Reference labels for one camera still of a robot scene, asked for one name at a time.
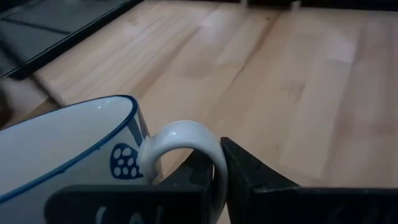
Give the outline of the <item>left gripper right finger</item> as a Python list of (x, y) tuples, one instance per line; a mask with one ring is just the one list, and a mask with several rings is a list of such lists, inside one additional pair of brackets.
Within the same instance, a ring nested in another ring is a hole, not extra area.
[(276, 198), (274, 190), (291, 189), (297, 184), (265, 165), (239, 144), (227, 137), (221, 146), (229, 173), (226, 201), (229, 220), (237, 223), (289, 223), (289, 211)]

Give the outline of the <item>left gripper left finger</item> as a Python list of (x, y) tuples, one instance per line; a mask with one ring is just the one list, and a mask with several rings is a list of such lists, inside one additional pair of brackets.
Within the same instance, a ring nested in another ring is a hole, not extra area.
[(195, 184), (208, 187), (213, 180), (213, 163), (200, 151), (193, 151), (165, 180), (165, 185)]

